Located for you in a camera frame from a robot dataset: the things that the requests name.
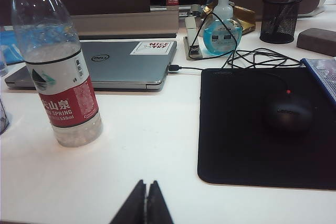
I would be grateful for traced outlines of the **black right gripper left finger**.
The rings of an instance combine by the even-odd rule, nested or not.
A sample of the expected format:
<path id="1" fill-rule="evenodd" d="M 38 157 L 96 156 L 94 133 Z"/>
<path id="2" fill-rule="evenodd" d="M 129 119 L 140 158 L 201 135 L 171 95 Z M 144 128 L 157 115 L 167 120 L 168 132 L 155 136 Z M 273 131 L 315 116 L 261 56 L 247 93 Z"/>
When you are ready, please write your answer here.
<path id="1" fill-rule="evenodd" d="M 139 180 L 110 223 L 143 223 L 146 185 Z"/>

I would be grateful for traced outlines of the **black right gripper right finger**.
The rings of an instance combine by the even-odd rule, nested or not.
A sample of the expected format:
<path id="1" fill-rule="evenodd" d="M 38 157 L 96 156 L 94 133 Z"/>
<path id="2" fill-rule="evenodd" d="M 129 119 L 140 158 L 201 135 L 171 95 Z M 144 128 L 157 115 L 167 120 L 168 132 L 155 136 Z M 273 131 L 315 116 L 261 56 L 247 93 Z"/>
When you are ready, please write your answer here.
<path id="1" fill-rule="evenodd" d="M 146 210 L 147 223 L 170 223 L 170 212 L 156 180 L 150 185 Z"/>

